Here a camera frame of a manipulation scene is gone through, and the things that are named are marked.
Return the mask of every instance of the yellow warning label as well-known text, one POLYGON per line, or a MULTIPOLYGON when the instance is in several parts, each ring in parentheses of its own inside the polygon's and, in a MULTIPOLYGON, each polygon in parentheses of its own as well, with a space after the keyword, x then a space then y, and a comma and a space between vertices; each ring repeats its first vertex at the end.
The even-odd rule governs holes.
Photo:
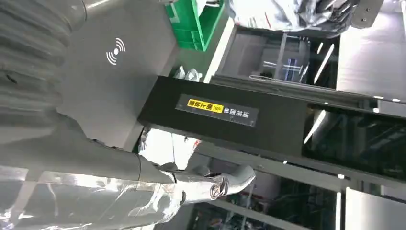
POLYGON ((196 109, 203 109, 215 113, 223 113, 224 106, 219 105, 219 104, 214 104, 210 102, 203 102, 195 99, 189 99, 188 101, 188 107, 193 107, 196 109))

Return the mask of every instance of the green crate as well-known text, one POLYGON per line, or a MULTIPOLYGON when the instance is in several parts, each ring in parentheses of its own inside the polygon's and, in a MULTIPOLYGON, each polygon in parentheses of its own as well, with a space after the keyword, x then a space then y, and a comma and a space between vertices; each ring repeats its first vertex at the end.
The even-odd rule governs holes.
POLYGON ((223 12, 224 2, 221 1, 220 7, 205 7, 200 17, 196 0, 179 0, 165 8, 179 46, 206 51, 223 12))

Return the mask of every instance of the sticker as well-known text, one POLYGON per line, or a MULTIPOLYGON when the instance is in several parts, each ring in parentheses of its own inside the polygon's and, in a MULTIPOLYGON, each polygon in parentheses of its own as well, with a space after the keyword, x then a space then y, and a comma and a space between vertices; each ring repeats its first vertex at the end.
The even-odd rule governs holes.
POLYGON ((195 100, 195 99, 189 99, 188 106, 197 108, 197 109, 203 109, 203 110, 219 113, 219 114, 222 114, 223 109, 224 109, 224 106, 222 106, 222 105, 214 104, 214 103, 210 103, 210 102, 203 102, 203 101, 199 101, 199 100, 195 100))
POLYGON ((251 127, 255 126, 259 113, 255 108, 186 94, 180 96, 176 109, 251 127))

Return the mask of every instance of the shiny plastic bag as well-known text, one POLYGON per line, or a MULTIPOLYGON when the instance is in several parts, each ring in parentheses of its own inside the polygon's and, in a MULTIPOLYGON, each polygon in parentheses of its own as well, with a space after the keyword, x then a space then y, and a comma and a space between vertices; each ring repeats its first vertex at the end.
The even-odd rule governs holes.
POLYGON ((320 0, 226 0, 235 24, 274 31, 300 31, 327 21, 332 7, 317 11, 320 0))

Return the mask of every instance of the nfc symbol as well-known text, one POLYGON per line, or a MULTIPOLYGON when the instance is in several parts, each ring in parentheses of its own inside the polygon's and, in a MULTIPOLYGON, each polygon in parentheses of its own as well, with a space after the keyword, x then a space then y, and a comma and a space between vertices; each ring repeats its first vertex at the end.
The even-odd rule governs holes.
POLYGON ((117 48, 113 50, 113 52, 106 52, 107 60, 112 65, 117 65, 117 57, 119 52, 125 52, 125 45, 124 42, 120 38, 115 39, 115 45, 117 48))

